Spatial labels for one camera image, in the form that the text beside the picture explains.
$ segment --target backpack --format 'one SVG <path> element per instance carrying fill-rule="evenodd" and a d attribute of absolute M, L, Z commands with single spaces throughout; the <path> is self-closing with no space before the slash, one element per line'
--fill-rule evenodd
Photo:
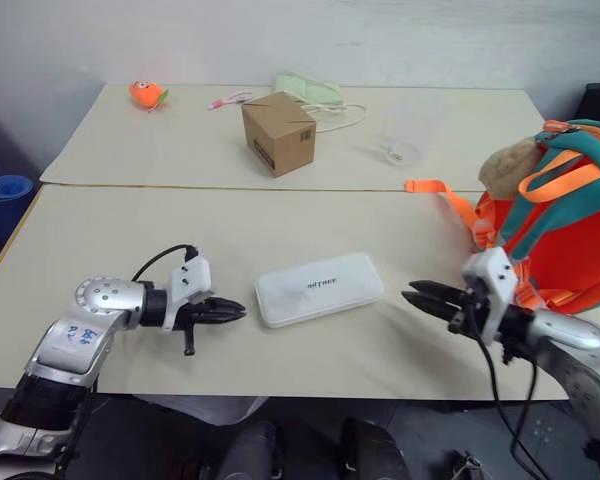
<path fill-rule="evenodd" d="M 513 200 L 485 192 L 473 208 L 437 180 L 405 190 L 445 193 L 478 248 L 504 248 L 518 305 L 583 312 L 600 306 L 600 122 L 548 121 L 535 140 L 543 156 Z"/>

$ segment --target cardboard box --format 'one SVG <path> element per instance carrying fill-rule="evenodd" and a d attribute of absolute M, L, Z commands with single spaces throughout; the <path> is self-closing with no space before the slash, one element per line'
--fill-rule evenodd
<path fill-rule="evenodd" d="M 276 177 L 313 162 L 316 122 L 286 93 L 242 105 L 249 148 Z"/>

